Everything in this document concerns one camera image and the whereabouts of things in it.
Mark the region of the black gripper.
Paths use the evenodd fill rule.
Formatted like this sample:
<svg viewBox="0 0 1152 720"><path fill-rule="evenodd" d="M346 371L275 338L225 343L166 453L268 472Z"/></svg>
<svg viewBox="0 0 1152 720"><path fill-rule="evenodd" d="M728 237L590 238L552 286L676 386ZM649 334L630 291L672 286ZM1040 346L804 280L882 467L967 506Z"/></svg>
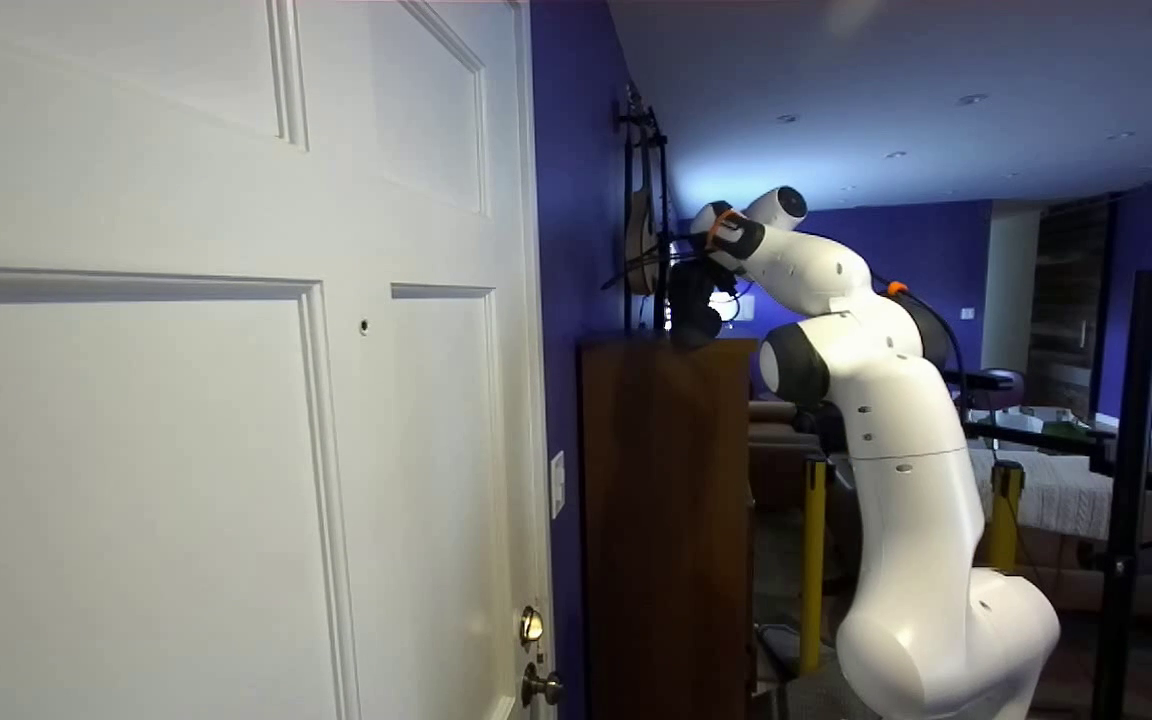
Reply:
<svg viewBox="0 0 1152 720"><path fill-rule="evenodd" d="M737 271L709 257L680 258L669 271L669 298L676 309L705 309L711 291L734 291L734 286L737 286Z"/></svg>

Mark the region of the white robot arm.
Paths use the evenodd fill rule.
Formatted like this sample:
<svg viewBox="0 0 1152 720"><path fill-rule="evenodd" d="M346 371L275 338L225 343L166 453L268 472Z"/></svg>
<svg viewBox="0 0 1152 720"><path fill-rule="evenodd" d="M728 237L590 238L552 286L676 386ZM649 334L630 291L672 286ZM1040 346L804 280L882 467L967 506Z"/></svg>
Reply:
<svg viewBox="0 0 1152 720"><path fill-rule="evenodd" d="M850 242L804 231L804 217L779 185L746 209L705 205L687 237L796 310L761 346L763 385L840 410L861 504L840 676L882 720L1030 720L1059 615L1032 579L977 566L986 499L913 298Z"/></svg>

